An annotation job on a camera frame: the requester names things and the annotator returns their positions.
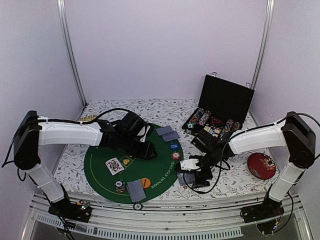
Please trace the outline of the orange big blind button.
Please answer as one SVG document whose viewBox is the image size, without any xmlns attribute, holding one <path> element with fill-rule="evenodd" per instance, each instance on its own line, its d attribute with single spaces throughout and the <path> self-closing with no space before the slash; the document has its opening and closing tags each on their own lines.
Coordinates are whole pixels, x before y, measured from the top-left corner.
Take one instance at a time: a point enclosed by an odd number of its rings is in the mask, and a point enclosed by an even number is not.
<svg viewBox="0 0 320 240">
<path fill-rule="evenodd" d="M 142 183 L 142 187 L 144 189 L 147 189 L 147 188 L 149 188 L 151 186 L 151 180 L 149 178 L 146 178 L 146 177 L 141 179 L 141 183 Z"/>
</svg>

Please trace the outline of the blue small blind button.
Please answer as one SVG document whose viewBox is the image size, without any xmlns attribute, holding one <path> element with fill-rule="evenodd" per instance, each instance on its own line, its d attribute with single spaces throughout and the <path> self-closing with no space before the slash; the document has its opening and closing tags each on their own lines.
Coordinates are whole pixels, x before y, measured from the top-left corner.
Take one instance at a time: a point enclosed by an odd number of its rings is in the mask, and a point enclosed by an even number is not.
<svg viewBox="0 0 320 240">
<path fill-rule="evenodd" d="M 169 149 L 172 151 L 177 151 L 180 148 L 179 143 L 173 142 L 169 144 Z"/>
</svg>

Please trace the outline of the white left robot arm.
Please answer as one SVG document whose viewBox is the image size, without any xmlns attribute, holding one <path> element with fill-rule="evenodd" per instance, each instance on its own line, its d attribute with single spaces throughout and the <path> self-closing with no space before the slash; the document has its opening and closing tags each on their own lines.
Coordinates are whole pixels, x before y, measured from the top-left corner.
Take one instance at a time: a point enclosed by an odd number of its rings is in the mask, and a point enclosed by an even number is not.
<svg viewBox="0 0 320 240">
<path fill-rule="evenodd" d="M 155 159 L 155 145 L 146 140 L 153 126 L 132 111 L 115 121 L 98 115 L 89 121 L 56 119 L 39 116 L 30 110 L 21 121 L 13 138 L 13 161 L 24 171 L 47 196 L 55 209 L 63 216 L 74 213 L 74 205 L 60 183 L 48 168 L 44 149 L 55 146 L 87 145 L 121 149 L 127 154 L 143 160 Z"/>
</svg>

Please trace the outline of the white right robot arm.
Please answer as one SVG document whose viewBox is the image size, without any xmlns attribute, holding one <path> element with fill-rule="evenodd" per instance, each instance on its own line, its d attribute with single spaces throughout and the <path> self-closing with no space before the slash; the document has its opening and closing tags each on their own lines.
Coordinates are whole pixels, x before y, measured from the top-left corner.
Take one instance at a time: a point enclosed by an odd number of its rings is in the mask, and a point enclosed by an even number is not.
<svg viewBox="0 0 320 240">
<path fill-rule="evenodd" d="M 192 156 L 178 163 L 183 174 L 187 172 L 204 173 L 222 160 L 246 152 L 269 149 L 272 154 L 279 149 L 287 152 L 287 160 L 275 182 L 268 189 L 261 204 L 251 207 L 262 218 L 269 218 L 281 208 L 282 200 L 297 184 L 306 169 L 319 158 L 316 153 L 316 133 L 304 120 L 309 118 L 319 124 L 311 115 L 290 111 L 284 118 L 275 122 L 246 130 L 226 133 L 214 145 L 196 140 L 195 146 L 202 144 L 204 155 Z"/>
</svg>

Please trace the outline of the blue checked card deck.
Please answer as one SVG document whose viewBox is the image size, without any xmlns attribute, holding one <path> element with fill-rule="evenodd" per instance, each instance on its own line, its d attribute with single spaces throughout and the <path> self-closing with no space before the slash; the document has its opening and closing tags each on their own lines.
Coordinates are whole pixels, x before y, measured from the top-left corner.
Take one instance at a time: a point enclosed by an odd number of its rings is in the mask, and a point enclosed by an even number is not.
<svg viewBox="0 0 320 240">
<path fill-rule="evenodd" d="M 177 178 L 180 186 L 185 186 L 186 184 L 192 186 L 195 182 L 195 175 L 192 172 L 177 173 Z"/>
</svg>

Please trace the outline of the dealt cards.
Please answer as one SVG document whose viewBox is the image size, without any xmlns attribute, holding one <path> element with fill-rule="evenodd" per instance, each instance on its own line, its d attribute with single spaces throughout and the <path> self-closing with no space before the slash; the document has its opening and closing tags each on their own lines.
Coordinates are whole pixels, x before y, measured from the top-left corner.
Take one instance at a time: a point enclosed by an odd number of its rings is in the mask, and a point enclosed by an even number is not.
<svg viewBox="0 0 320 240">
<path fill-rule="evenodd" d="M 162 137 L 164 142 L 170 142 L 180 138 L 179 134 L 174 131 L 171 126 L 159 127 L 156 129 L 156 132 L 160 137 Z"/>
<path fill-rule="evenodd" d="M 140 202 L 147 197 L 141 179 L 128 181 L 126 183 L 126 188 L 133 203 Z"/>
</svg>

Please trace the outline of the small chip stack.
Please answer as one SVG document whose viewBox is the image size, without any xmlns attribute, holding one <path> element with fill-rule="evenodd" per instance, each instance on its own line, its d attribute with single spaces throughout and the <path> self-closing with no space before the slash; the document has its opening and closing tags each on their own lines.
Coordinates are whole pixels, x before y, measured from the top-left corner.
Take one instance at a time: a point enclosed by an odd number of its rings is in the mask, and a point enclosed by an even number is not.
<svg viewBox="0 0 320 240">
<path fill-rule="evenodd" d="M 175 152 L 173 152 L 173 153 L 171 154 L 171 158 L 172 158 L 173 160 L 175 160 L 175 161 L 178 161 L 178 160 L 181 158 L 181 154 L 180 154 L 179 152 L 175 151 Z"/>
</svg>

